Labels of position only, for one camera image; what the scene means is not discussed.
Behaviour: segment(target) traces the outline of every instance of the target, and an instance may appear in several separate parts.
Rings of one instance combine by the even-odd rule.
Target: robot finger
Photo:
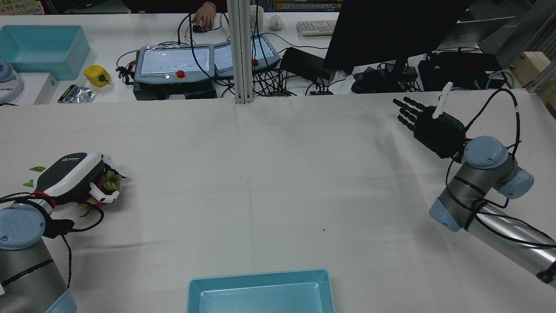
[[[401,115],[398,115],[398,120],[404,124],[409,130],[414,131],[415,130],[415,126],[410,123],[410,121],[404,119]]]
[[[413,115],[413,113],[411,113],[410,111],[405,110],[403,107],[400,108],[400,113],[413,123],[417,121],[417,117]]]
[[[404,97],[404,101],[409,103],[410,105],[416,107],[417,109],[423,111],[425,109],[425,105],[411,99],[410,97]]]
[[[397,106],[399,106],[400,108],[408,111],[409,113],[417,116],[417,114],[419,114],[419,111],[415,110],[414,108],[410,107],[409,105],[407,105],[406,103],[401,102],[398,99],[394,99],[392,100],[393,103],[395,103]]]

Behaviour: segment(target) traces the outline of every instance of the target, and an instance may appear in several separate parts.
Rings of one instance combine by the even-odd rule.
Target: white box
[[[23,91],[10,103],[17,105],[56,103],[53,99],[58,81],[50,73],[18,73]]]

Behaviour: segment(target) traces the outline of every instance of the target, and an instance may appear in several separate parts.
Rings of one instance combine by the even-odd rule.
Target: person's hand
[[[216,17],[216,9],[213,5],[205,3],[202,7],[197,10],[195,16],[193,17],[192,22],[195,25],[199,25],[201,21],[203,22],[202,30],[206,32],[207,30],[211,30],[212,26],[214,26],[214,18]]]

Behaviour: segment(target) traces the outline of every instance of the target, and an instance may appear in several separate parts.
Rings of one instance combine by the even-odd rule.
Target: keyboard
[[[336,27],[335,19],[326,21],[299,21],[297,22],[297,32],[303,37],[311,36],[331,36]]]

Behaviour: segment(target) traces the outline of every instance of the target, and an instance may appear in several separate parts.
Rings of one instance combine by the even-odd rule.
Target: white mouse
[[[273,15],[269,21],[269,30],[270,31],[281,31],[284,27],[284,23],[282,19],[278,15]]]

